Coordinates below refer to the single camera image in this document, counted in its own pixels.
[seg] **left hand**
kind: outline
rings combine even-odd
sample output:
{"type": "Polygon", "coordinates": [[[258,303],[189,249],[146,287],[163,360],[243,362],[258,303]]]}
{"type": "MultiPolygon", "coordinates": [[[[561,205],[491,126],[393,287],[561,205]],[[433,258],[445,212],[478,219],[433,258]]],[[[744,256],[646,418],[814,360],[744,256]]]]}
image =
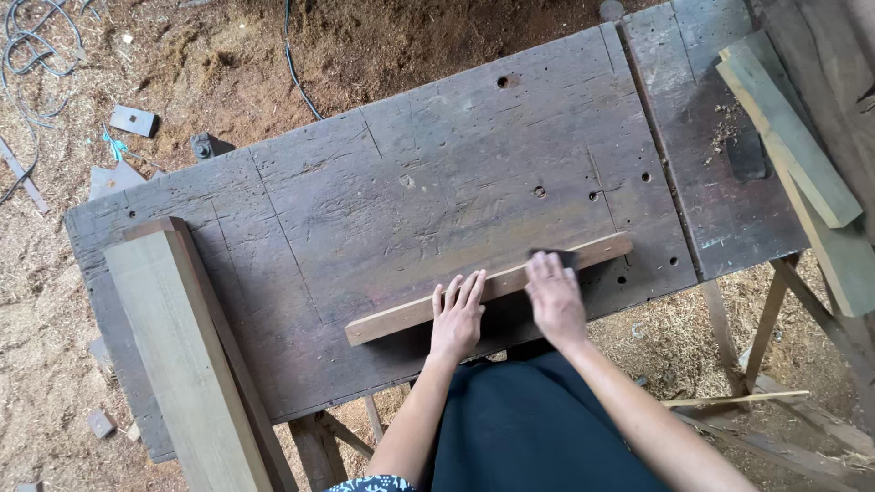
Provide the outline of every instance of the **left hand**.
{"type": "Polygon", "coordinates": [[[434,309],[434,328],[431,330],[431,352],[435,357],[453,366],[471,354],[480,340],[480,317],[486,310],[480,305],[480,295],[486,283],[487,271],[475,271],[462,284],[462,276],[457,275],[446,289],[444,305],[441,306],[442,285],[435,287],[431,296],[434,309]]]}

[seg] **forearm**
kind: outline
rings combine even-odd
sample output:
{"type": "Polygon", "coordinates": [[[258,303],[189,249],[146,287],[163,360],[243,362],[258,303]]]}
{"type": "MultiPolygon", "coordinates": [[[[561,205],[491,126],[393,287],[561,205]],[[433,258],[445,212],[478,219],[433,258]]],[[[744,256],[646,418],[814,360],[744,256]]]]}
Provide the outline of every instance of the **forearm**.
{"type": "Polygon", "coordinates": [[[635,454],[673,490],[756,490],[591,341],[569,344],[563,355],[584,378],[635,454]]]}
{"type": "Polygon", "coordinates": [[[413,390],[374,452],[367,474],[393,474],[421,486],[456,364],[429,356],[413,390]]]}

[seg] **black pants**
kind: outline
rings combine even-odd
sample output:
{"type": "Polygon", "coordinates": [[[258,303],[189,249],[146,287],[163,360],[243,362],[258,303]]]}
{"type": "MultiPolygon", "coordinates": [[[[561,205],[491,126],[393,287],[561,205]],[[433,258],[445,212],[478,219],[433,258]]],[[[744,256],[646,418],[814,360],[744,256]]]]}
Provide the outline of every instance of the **black pants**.
{"type": "Polygon", "coordinates": [[[629,451],[574,368],[551,352],[457,370],[431,490],[669,489],[629,451]]]}

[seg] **person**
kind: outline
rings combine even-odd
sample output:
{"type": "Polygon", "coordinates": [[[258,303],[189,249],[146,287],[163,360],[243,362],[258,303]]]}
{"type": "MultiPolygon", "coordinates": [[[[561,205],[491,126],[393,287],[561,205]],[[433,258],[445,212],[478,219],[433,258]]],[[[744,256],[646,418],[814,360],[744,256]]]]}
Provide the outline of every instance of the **person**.
{"type": "Polygon", "coordinates": [[[539,252],[526,274],[535,323],[556,351],[459,366],[480,339],[486,272],[455,277],[443,303],[438,285],[422,373],[367,476],[331,492],[756,490],[599,352],[574,270],[539,252]]]}

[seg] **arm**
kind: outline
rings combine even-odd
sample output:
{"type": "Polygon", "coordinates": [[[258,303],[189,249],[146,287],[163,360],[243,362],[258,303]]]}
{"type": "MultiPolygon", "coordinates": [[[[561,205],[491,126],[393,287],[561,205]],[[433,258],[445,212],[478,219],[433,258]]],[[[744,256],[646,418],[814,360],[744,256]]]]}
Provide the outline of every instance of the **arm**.
{"type": "Polygon", "coordinates": [[[586,332],[580,287],[555,253],[526,264],[535,323],[584,378],[626,443],[673,490],[754,491],[713,447],[605,357],[586,332]]]}
{"type": "Polygon", "coordinates": [[[486,277],[485,270],[472,273],[459,289],[458,299],[456,289],[462,276],[455,277],[446,290],[443,307],[442,285],[435,287],[431,298],[435,315],[431,351],[416,385],[374,452],[366,474],[393,474],[414,487],[422,485],[452,374],[480,339],[480,317],[486,310],[480,306],[480,295],[486,277]]]}

